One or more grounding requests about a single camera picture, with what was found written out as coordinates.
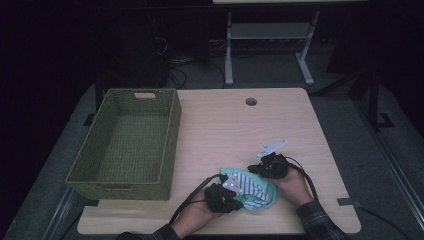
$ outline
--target striped fabric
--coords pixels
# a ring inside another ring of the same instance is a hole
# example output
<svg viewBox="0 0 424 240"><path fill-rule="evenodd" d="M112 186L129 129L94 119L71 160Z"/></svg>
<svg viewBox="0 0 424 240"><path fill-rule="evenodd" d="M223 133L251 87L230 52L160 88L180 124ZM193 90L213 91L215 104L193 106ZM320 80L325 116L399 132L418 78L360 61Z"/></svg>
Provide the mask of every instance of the striped fabric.
<svg viewBox="0 0 424 240"><path fill-rule="evenodd" d="M233 175L237 177L240 187L243 189L243 192L237 193L237 196L249 196L242 201L246 210L260 209L268 205L271 201L270 197L258 183L239 172L234 172Z"/></svg>

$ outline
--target sleeve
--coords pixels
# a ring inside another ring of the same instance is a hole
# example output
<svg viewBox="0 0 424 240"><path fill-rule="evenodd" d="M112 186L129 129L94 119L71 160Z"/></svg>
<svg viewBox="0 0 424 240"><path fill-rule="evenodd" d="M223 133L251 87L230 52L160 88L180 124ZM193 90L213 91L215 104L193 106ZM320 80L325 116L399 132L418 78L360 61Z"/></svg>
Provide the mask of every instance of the sleeve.
<svg viewBox="0 0 424 240"><path fill-rule="evenodd" d="M346 233L334 224L319 202L306 203L300 206L296 212L302 221L306 234L311 240L350 239Z"/></svg>
<svg viewBox="0 0 424 240"><path fill-rule="evenodd" d="M171 225L166 224L152 234L136 236L135 234L124 232L118 235L115 240L180 240L180 238Z"/></svg>

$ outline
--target desk grommet hole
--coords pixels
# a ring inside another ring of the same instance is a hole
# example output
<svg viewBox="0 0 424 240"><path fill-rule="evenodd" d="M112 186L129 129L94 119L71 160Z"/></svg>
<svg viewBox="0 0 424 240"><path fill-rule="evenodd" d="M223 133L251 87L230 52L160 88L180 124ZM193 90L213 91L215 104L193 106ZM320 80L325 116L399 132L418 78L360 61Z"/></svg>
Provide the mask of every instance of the desk grommet hole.
<svg viewBox="0 0 424 240"><path fill-rule="evenodd" d="M249 106L255 106L258 103L258 101L255 98L247 98L246 104Z"/></svg>

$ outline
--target green wicker basket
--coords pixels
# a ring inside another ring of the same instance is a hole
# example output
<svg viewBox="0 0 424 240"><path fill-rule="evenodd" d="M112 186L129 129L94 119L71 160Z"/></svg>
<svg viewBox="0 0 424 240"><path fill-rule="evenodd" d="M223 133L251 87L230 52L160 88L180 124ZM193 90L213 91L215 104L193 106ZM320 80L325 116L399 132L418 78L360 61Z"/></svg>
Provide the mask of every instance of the green wicker basket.
<svg viewBox="0 0 424 240"><path fill-rule="evenodd" d="M168 200L180 118L175 89L110 89L66 183L88 199Z"/></svg>

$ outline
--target desk surface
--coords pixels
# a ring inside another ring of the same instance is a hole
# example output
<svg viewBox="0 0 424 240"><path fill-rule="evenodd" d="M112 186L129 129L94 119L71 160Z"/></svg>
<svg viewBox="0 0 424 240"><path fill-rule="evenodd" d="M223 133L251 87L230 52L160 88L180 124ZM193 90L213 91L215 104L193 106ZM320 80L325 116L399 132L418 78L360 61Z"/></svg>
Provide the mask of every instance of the desk surface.
<svg viewBox="0 0 424 240"><path fill-rule="evenodd" d="M82 234L151 233L169 221L179 204L220 167L257 164L262 143L287 139L277 153L299 161L312 178L320 202L345 232L360 230L340 173L303 89L219 89L178 91L182 116L169 201L101 200L85 207ZM255 98L256 106L248 106ZM303 228L295 209L278 194L266 210L238 211L213 221L198 234L296 234Z"/></svg>

